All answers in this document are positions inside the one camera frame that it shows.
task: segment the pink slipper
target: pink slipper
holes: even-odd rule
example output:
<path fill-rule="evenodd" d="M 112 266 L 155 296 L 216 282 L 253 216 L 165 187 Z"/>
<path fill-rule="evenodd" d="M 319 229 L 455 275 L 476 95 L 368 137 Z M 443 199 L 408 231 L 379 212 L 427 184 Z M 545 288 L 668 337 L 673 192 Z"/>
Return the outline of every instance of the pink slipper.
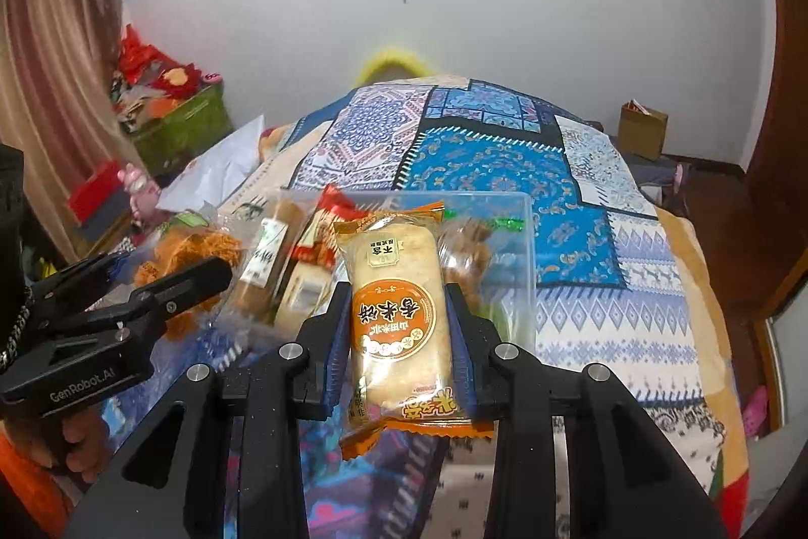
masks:
<path fill-rule="evenodd" d="M 754 390 L 754 393 L 746 403 L 746 408 L 743 410 L 743 433 L 746 438 L 757 436 L 761 425 L 766 420 L 769 413 L 769 395 L 766 392 L 766 387 L 761 384 Z"/>

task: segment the pink pig toy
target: pink pig toy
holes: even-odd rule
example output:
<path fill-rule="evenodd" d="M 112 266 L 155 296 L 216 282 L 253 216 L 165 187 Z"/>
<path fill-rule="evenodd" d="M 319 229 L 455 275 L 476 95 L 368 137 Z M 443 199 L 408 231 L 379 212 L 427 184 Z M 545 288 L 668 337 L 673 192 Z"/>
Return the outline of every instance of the pink pig toy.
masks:
<path fill-rule="evenodd" d="M 132 220 L 138 227 L 146 228 L 160 224 L 171 214 L 157 210 L 160 186 L 142 169 L 127 163 L 126 168 L 118 172 L 118 181 L 124 184 L 124 190 L 129 193 Z"/>

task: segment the curtain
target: curtain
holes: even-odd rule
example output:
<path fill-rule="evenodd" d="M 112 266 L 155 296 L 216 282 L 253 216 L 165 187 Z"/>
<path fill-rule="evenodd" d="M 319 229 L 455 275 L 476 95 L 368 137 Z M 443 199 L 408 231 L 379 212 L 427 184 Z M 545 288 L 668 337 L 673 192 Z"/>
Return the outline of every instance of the curtain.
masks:
<path fill-rule="evenodd" d="M 70 194 L 105 161 L 139 162 L 109 100 L 120 0 L 0 0 L 0 13 L 0 141 L 24 152 L 31 208 L 72 262 Z"/>

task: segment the human hand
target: human hand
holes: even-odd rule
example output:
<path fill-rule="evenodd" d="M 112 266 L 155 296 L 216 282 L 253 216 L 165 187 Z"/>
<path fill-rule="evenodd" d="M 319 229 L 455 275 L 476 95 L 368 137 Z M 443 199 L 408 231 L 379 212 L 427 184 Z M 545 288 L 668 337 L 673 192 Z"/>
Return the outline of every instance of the human hand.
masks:
<path fill-rule="evenodd" d="M 16 451 L 43 468 L 54 467 L 54 457 L 47 450 L 36 424 L 31 422 L 5 421 L 6 434 Z M 109 428 L 94 407 L 62 420 L 65 441 L 75 445 L 67 455 L 67 467 L 81 473 L 82 479 L 91 483 L 98 479 L 109 463 L 112 449 L 109 446 Z"/>

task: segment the brown floor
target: brown floor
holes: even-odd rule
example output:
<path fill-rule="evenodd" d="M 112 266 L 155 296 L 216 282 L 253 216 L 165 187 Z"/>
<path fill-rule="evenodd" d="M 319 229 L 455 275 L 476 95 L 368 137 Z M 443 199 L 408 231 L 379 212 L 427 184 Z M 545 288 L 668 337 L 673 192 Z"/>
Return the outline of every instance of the brown floor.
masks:
<path fill-rule="evenodd" d="M 742 181 L 726 174 L 691 171 L 685 186 L 710 282 L 721 304 L 732 346 L 741 406 L 764 384 L 752 323 L 798 254 L 756 209 Z"/>

